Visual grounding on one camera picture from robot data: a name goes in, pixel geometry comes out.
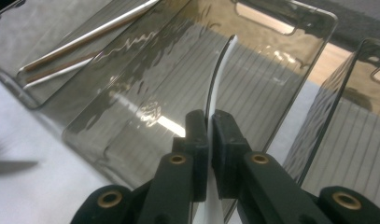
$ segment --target black plastic part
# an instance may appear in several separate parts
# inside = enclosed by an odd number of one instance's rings
[[[187,153],[162,157],[137,224],[190,223],[192,166],[192,156]]]
[[[213,116],[213,160],[219,198],[234,199],[240,188],[239,163],[251,151],[233,116],[216,110]]]
[[[108,192],[118,192],[121,200],[111,206],[102,207],[98,201],[100,197]],[[116,196],[110,195],[105,197],[106,204],[108,201],[117,200]],[[128,217],[131,192],[123,186],[110,185],[96,190],[81,205],[71,221],[71,224],[121,224]]]
[[[194,110],[187,114],[186,137],[175,138],[172,151],[185,152],[193,157],[193,201],[203,202],[206,199],[209,153],[204,111]]]
[[[340,199],[338,199],[338,201],[334,199],[333,195],[336,193],[337,195],[341,195],[340,197],[344,202],[344,206],[339,203]],[[349,205],[356,205],[350,198],[346,197],[345,195],[349,195],[358,200],[360,204],[359,209],[357,209],[356,206],[345,206],[345,202],[347,202]],[[343,187],[324,188],[320,192],[320,197],[318,198],[318,206],[334,223],[380,224],[380,208],[378,208],[364,196],[351,189],[346,189]]]
[[[248,193],[241,194],[239,203],[256,204],[253,212],[263,218],[261,223],[332,223],[273,157],[248,152],[241,175],[246,185],[242,190]]]

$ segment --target brass insert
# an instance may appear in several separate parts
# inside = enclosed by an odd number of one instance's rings
[[[360,201],[350,194],[338,191],[332,194],[332,198],[336,203],[347,209],[359,210],[361,208]]]
[[[269,159],[262,155],[254,155],[251,160],[258,164],[265,164],[269,162]]]
[[[103,193],[97,199],[97,204],[103,208],[110,208],[122,201],[122,194],[117,190],[110,190]]]
[[[170,162],[172,164],[181,164],[181,163],[184,163],[185,161],[186,161],[186,158],[179,155],[175,155],[170,158]]]

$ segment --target white surface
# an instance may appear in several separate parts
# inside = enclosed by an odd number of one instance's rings
[[[0,83],[0,161],[35,161],[0,175],[0,224],[69,223],[109,182],[63,145]]]

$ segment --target black clamp jaw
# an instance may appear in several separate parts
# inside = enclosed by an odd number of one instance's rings
[[[192,203],[206,198],[208,143],[204,113],[186,116],[186,137],[175,138],[150,182],[134,191],[107,186],[79,208],[73,224],[191,223]],[[220,199],[237,199],[247,223],[380,223],[380,209],[342,187],[325,188],[319,197],[301,190],[271,156],[252,151],[229,113],[213,116],[212,165]]]

